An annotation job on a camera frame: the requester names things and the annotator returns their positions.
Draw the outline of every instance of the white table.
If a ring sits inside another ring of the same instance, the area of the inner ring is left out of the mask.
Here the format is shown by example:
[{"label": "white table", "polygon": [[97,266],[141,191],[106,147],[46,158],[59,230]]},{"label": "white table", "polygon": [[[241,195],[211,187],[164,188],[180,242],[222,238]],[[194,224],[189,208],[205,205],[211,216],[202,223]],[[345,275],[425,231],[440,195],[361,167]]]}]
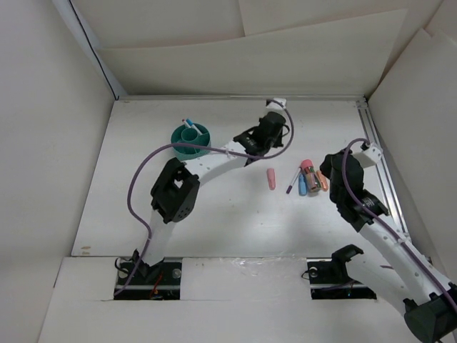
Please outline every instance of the white table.
[{"label": "white table", "polygon": [[[142,247],[146,230],[129,214],[126,191],[140,162],[169,143],[182,118],[191,118],[211,132],[213,146],[222,146],[258,123],[264,99],[154,99],[115,103],[74,244],[73,256],[131,256]],[[304,159],[318,167],[326,154],[365,136],[355,100],[288,99],[296,125],[290,149],[269,161],[213,180],[203,187],[191,216],[179,223],[166,250],[168,257],[329,256],[350,243],[373,251],[340,218],[328,193],[300,197],[285,190]],[[140,175],[133,207],[147,222],[151,187],[171,150],[153,158]],[[276,170],[270,191],[266,169]],[[366,188],[383,198],[375,168],[366,170]]]},{"label": "white table", "polygon": [[[285,194],[301,160],[319,166],[325,154],[351,139],[374,137],[363,103],[355,99],[288,99],[296,123],[290,150],[225,174],[200,191],[194,212],[176,226],[167,249],[168,257],[192,257],[183,260],[180,301],[112,300],[114,258],[103,256],[129,256],[146,237],[126,209],[126,190],[142,159],[168,143],[184,117],[207,126],[213,146],[221,146],[255,125],[263,106],[262,99],[116,102],[75,257],[61,266],[39,343],[416,342],[382,299],[313,301],[309,283],[300,278],[304,257],[327,257],[351,243],[370,260],[386,263],[340,218],[328,193],[300,197],[295,188]],[[159,155],[138,180],[133,206],[146,220],[150,189],[172,156],[171,151]],[[273,192],[266,181],[268,167],[276,170]],[[385,169],[367,170],[365,183],[401,214]]]},{"label": "white table", "polygon": [[311,300],[302,259],[184,259],[186,299],[166,302],[110,300],[113,264],[63,261],[39,343],[417,342],[382,299]]}]

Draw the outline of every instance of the pink object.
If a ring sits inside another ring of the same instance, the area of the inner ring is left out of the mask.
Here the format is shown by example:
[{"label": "pink object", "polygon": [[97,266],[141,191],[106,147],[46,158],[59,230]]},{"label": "pink object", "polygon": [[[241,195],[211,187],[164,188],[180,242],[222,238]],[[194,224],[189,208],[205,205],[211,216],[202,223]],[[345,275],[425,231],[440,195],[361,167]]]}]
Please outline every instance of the pink object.
[{"label": "pink object", "polygon": [[313,162],[311,162],[310,159],[305,159],[303,162],[301,162],[300,164],[300,168],[301,170],[305,170],[305,168],[312,168],[314,167],[313,166]]},{"label": "pink object", "polygon": [[266,170],[266,178],[268,179],[268,187],[270,187],[271,191],[274,190],[276,188],[276,178],[273,168],[268,168]]}]

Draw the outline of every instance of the pen holder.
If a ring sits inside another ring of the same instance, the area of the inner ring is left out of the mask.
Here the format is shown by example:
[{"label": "pen holder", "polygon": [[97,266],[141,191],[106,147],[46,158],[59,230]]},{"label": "pen holder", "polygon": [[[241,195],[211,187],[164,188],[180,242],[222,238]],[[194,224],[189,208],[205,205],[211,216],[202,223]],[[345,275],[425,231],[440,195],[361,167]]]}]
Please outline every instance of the pen holder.
[{"label": "pen holder", "polygon": [[[189,129],[184,125],[181,125],[173,131],[173,134],[171,134],[171,143],[188,143],[200,146],[211,146],[211,138],[208,129],[203,125],[197,123],[194,124],[202,133],[201,135],[197,134],[195,129]],[[208,154],[209,151],[178,146],[174,147],[174,153],[179,161],[185,161],[187,159],[195,159]]]}]

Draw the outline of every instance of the blue marker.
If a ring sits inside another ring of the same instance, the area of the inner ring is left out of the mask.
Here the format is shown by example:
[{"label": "blue marker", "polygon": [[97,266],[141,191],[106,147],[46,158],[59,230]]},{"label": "blue marker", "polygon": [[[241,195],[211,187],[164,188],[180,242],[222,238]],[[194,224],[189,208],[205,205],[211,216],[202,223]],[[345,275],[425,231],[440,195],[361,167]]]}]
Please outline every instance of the blue marker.
[{"label": "blue marker", "polygon": [[197,128],[197,126],[188,118],[186,119],[186,122],[187,124],[189,124],[191,126],[192,129],[194,129],[195,131],[197,131],[197,134],[201,135],[201,131]]},{"label": "blue marker", "polygon": [[304,197],[306,193],[308,193],[308,189],[306,188],[305,176],[300,173],[300,177],[298,178],[298,194]]}]

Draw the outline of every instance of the marker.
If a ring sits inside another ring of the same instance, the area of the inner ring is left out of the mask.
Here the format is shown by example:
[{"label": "marker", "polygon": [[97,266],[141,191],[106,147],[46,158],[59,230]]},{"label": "marker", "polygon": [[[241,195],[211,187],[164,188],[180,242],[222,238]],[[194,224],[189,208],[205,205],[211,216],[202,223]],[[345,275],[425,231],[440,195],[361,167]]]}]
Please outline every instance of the marker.
[{"label": "marker", "polygon": [[326,177],[322,174],[322,171],[318,170],[316,172],[317,178],[321,182],[322,189],[327,192],[328,191],[328,184]]},{"label": "marker", "polygon": [[301,169],[300,167],[297,169],[297,171],[295,172],[295,174],[293,175],[293,178],[292,178],[292,181],[291,183],[289,184],[289,186],[287,187],[287,190],[286,190],[286,194],[289,194],[291,192],[291,190],[293,189],[293,186],[295,184],[295,182],[297,181],[298,179],[298,176],[300,175],[301,173]]},{"label": "marker", "polygon": [[183,119],[183,124],[187,129],[191,128],[191,126],[187,123],[187,121],[185,119]]},{"label": "marker", "polygon": [[268,187],[270,188],[271,191],[273,191],[276,188],[276,178],[274,175],[273,168],[268,168],[266,170],[266,178],[268,179]]},{"label": "marker", "polygon": [[306,188],[305,176],[300,173],[300,177],[298,178],[298,194],[304,197],[306,193],[308,193],[308,189]]},{"label": "marker", "polygon": [[199,135],[202,134],[201,131],[197,128],[197,126],[195,126],[195,124],[189,118],[186,119],[186,122],[187,122],[187,124],[189,124],[191,126],[192,129],[197,131],[197,134],[199,134]]}]

